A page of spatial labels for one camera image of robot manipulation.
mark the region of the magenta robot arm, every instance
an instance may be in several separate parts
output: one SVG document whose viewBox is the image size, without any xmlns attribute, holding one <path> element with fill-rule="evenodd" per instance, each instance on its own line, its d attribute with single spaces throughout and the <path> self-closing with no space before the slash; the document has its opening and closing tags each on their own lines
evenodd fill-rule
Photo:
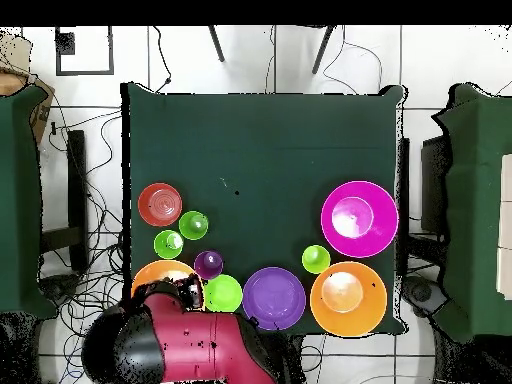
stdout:
<svg viewBox="0 0 512 384">
<path fill-rule="evenodd" d="M 279 365 L 249 321 L 188 310 L 198 301 L 198 281 L 191 275 L 148 284 L 128 304 L 105 311 L 84 340 L 89 378 L 100 384 L 278 384 Z"/>
</svg>

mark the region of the white tile floor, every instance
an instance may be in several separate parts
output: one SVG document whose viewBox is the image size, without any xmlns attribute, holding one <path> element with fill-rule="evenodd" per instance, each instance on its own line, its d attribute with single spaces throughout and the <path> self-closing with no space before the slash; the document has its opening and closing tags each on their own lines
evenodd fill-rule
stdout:
<svg viewBox="0 0 512 384">
<path fill-rule="evenodd" d="M 8 28 L 23 34 L 33 43 L 31 72 L 56 89 L 56 96 L 63 107 L 67 125 L 85 121 L 94 116 L 116 112 L 121 98 L 119 84 L 134 81 L 152 90 L 159 88 L 166 72 L 158 51 L 158 34 L 152 27 L 113 27 L 114 75 L 56 76 L 54 28 Z M 76 33 L 75 57 L 65 57 L 62 68 L 67 70 L 104 69 L 107 41 L 105 27 L 62 28 Z M 274 87 L 274 63 L 271 43 L 271 26 L 217 26 L 219 40 L 226 62 L 217 59 L 208 28 L 161 27 L 161 47 L 172 72 L 172 83 L 162 92 L 196 93 L 262 93 Z M 311 69 L 324 30 L 298 26 L 279 25 L 277 28 L 277 92 L 342 92 L 350 93 L 347 86 L 327 78 L 323 71 L 338 55 L 342 45 L 339 26 L 329 41 L 317 75 Z M 450 86 L 457 82 L 471 81 L 490 93 L 504 87 L 512 74 L 511 41 L 508 30 L 501 26 L 348 26 L 346 41 L 371 49 L 382 63 L 380 87 L 403 84 L 409 90 L 403 117 L 404 134 L 411 140 L 410 160 L 410 210 L 412 217 L 421 214 L 420 146 L 423 140 L 441 134 L 431 115 L 442 109 L 448 100 Z M 327 74 L 345 81 L 358 94 L 376 93 L 379 90 L 379 65 L 375 57 L 365 50 L 345 45 L 343 53 Z M 512 95 L 512 84 L 502 91 Z M 121 122 L 119 119 L 104 127 L 105 140 L 101 138 L 102 125 L 112 117 L 94 119 L 75 129 L 85 131 L 87 143 L 87 169 L 108 157 L 108 143 L 113 159 L 104 167 L 90 174 L 90 181 L 105 195 L 108 208 L 121 217 Z M 62 115 L 54 100 L 49 121 L 62 125 Z M 66 158 L 48 142 L 49 126 L 41 144 L 43 225 L 52 229 L 67 224 Z M 64 141 L 59 133 L 52 142 L 60 147 Z M 90 210 L 91 229 L 97 218 Z M 120 225 L 112 218 L 106 219 L 107 227 L 119 231 Z M 411 231 L 419 231 L 419 223 L 411 221 Z M 115 237 L 103 234 L 99 247 L 115 242 Z M 69 260 L 67 252 L 62 256 Z M 64 271 L 53 253 L 45 255 L 43 272 L 48 275 Z M 106 259 L 98 261 L 92 271 L 108 271 Z M 436 269 L 425 270 L 434 276 Z M 99 290 L 104 284 L 101 280 Z M 113 291 L 120 295 L 120 285 Z M 69 324 L 69 313 L 63 319 Z M 364 339 L 339 339 L 327 337 L 320 366 L 308 372 L 309 384 L 430 384 L 434 368 L 432 330 L 428 322 L 418 319 L 411 308 L 402 302 L 401 318 L 407 323 L 408 332 L 397 337 L 375 335 Z M 90 317 L 82 328 L 90 324 Z M 73 328 L 80 329 L 80 321 L 73 321 Z M 46 380 L 62 384 L 92 384 L 85 376 L 76 380 L 65 373 L 64 342 L 71 331 L 60 321 L 47 322 L 41 338 L 41 367 Z M 310 336 L 304 345 L 321 346 L 322 336 Z M 73 351 L 75 337 L 68 340 L 66 354 Z M 80 365 L 79 351 L 72 358 Z M 319 363 L 312 348 L 304 349 L 305 369 Z M 69 370 L 79 369 L 74 365 Z"/>
</svg>

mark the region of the dark green tablecloth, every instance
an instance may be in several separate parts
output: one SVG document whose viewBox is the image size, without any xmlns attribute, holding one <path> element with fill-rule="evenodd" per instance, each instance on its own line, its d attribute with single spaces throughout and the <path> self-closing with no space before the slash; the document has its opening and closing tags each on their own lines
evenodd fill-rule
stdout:
<svg viewBox="0 0 512 384">
<path fill-rule="evenodd" d="M 496 290 L 501 160 L 512 153 L 512 99 L 472 85 L 452 88 L 438 118 L 453 150 L 446 175 L 450 244 L 443 287 L 450 297 L 434 316 L 453 339 L 512 335 L 512 302 Z"/>
<path fill-rule="evenodd" d="M 310 244 L 326 246 L 332 263 L 347 260 L 323 237 L 320 211 L 329 193 L 350 180 L 368 180 L 394 192 L 396 105 L 401 87 L 381 96 L 155 95 L 128 84 L 130 104 L 131 274 L 158 259 L 161 228 L 140 217 L 137 199 L 151 183 L 174 186 L 183 211 L 210 221 L 208 234 L 185 241 L 178 260 L 192 265 L 202 250 L 225 259 L 224 272 L 243 286 L 258 269 L 294 273 L 308 298 L 291 334 L 323 333 L 309 307 L 315 276 L 301 264 Z M 177 230 L 178 222 L 169 228 Z M 388 291 L 388 309 L 376 332 L 401 333 L 393 318 L 393 245 L 361 262 Z"/>
<path fill-rule="evenodd" d="M 45 98 L 45 91 L 33 85 L 0 96 L 0 312 L 23 311 L 38 318 L 56 313 L 37 286 L 41 184 L 29 120 Z"/>
</svg>

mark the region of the orange bowl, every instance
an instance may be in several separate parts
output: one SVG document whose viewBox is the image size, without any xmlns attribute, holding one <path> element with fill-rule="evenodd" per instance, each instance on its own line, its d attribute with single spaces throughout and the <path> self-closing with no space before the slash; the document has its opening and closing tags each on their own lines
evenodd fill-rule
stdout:
<svg viewBox="0 0 512 384">
<path fill-rule="evenodd" d="M 142 268 L 132 283 L 132 297 L 137 287 L 143 284 L 150 283 L 155 280 L 161 280 L 165 277 L 173 278 L 175 280 L 186 278 L 195 271 L 187 264 L 180 261 L 162 260 L 151 262 Z"/>
<path fill-rule="evenodd" d="M 313 283 L 311 311 L 325 331 L 359 337 L 372 331 L 384 317 L 386 287 L 379 275 L 359 262 L 339 262 Z"/>
</svg>

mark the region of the green table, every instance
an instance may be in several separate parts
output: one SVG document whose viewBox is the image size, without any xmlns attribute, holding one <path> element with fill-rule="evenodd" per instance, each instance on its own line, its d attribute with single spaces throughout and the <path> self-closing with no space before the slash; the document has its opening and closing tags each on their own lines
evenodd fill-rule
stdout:
<svg viewBox="0 0 512 384">
<path fill-rule="evenodd" d="M 453 150 L 446 175 L 450 244 L 443 287 L 450 297 L 434 320 L 451 338 L 512 336 L 512 302 L 496 290 L 501 160 L 512 153 L 512 99 L 452 87 L 438 119 Z"/>
<path fill-rule="evenodd" d="M 308 298 L 302 318 L 286 332 L 324 333 L 309 307 L 315 276 L 303 269 L 301 255 L 321 244 L 332 263 L 349 259 L 328 245 L 320 227 L 334 188 L 368 180 L 394 192 L 402 88 L 381 96 L 155 95 L 123 84 L 121 92 L 130 110 L 132 277 L 159 259 L 153 239 L 162 230 L 142 220 L 137 199 L 149 184 L 165 182 L 180 192 L 183 212 L 198 210 L 210 220 L 208 234 L 186 240 L 178 260 L 191 265 L 202 250 L 218 250 L 224 272 L 242 285 L 260 268 L 286 268 Z M 177 230 L 178 223 L 168 228 Z M 403 332 L 392 313 L 393 245 L 361 262 L 379 273 L 388 291 L 375 332 Z"/>
</svg>

